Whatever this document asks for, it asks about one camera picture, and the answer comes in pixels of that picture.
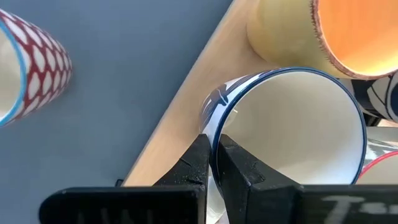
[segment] gray surface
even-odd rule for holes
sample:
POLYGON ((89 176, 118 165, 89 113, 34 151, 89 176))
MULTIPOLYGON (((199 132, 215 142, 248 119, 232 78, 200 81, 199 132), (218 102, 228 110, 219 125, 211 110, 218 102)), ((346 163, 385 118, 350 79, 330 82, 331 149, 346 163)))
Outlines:
POLYGON ((70 186, 124 178, 231 0, 2 0, 69 51, 69 89, 0 129, 0 223, 70 186))

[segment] cup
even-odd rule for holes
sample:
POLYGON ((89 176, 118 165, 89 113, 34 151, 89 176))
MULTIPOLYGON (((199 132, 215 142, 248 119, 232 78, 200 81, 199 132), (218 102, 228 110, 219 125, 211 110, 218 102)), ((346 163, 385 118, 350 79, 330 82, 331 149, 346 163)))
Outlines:
POLYGON ((221 134, 300 184, 353 184, 362 169, 362 112, 338 80, 319 70, 281 68, 226 82, 205 100, 201 120, 218 185, 221 134))
POLYGON ((367 127, 368 148, 357 184, 398 184, 398 128, 367 127))
POLYGON ((264 59, 339 78, 372 80, 398 69, 395 0, 259 0, 248 39, 264 59))
POLYGON ((72 62, 58 41, 0 9, 0 127, 52 101, 71 75, 72 62))
POLYGON ((340 82, 354 95, 362 112, 398 122, 398 73, 378 80, 340 82))

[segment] dark blue rim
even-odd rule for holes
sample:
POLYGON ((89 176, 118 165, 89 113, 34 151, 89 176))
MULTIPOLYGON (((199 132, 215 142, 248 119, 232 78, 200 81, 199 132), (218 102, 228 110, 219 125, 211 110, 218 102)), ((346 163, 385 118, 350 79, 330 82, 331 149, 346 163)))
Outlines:
POLYGON ((222 195, 221 192, 221 186, 220 186, 220 178, 218 175, 218 165, 217 165, 217 150, 218 150, 218 142, 220 141, 220 136, 221 136, 221 130, 223 129, 224 123, 229 115, 229 113, 231 112, 231 110, 235 107, 236 103, 252 88, 254 88, 255 86, 257 86, 258 84, 262 83, 263 81, 275 77, 277 75, 281 75, 281 74, 285 74, 287 72, 311 72, 311 73, 315 73, 317 75, 321 75, 331 81, 333 81, 334 83, 336 83, 341 89, 343 89, 347 95, 349 96, 349 98, 351 99, 351 101, 354 103, 356 110, 358 111, 359 117, 361 119, 361 123, 362 123, 362 134, 363 134, 363 149, 362 149, 362 156, 361 156, 361 161, 359 163, 359 167, 358 167, 358 171, 352 181, 351 184, 355 184, 355 182, 357 181, 359 174, 361 173, 362 170, 362 166, 363 166, 363 162, 364 162, 364 158, 366 155, 366 145, 367 145, 367 137, 366 137, 366 125, 365 125, 365 121, 363 118, 363 114, 358 106, 358 103, 356 102, 354 96, 346 89, 346 87, 341 84, 336 78, 334 78, 333 76, 319 71, 317 69, 314 68, 306 68, 306 67, 289 67, 289 68, 280 68, 277 70, 273 70, 273 71, 269 71, 269 72, 265 72, 267 75, 264 75, 262 78, 258 78, 257 80, 254 80, 252 83, 250 83, 247 87, 245 87, 241 92, 239 92, 235 98, 232 99, 231 103, 228 105, 228 107, 225 109, 218 125, 217 125, 217 130, 216 130, 216 134, 215 134, 215 138, 213 140, 213 144, 212 144, 212 149, 211 149, 211 157, 215 158, 215 159, 211 159, 211 168, 213 171, 213 176, 214 179, 216 181, 217 187, 220 190, 220 193, 222 195))

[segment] red and white patterned cup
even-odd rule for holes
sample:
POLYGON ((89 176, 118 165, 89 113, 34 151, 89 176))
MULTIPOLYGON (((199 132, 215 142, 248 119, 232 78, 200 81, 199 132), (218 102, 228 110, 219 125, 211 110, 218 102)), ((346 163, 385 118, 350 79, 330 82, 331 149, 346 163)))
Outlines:
POLYGON ((0 127, 52 101, 71 75, 72 62, 58 41, 0 9, 0 127))

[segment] yellow cup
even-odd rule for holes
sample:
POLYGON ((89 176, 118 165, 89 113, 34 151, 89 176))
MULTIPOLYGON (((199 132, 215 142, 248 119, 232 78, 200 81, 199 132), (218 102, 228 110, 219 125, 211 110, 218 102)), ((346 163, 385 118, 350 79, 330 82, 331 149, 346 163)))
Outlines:
POLYGON ((372 80, 398 70, 396 9, 397 0, 259 0, 248 38, 282 67, 372 80))

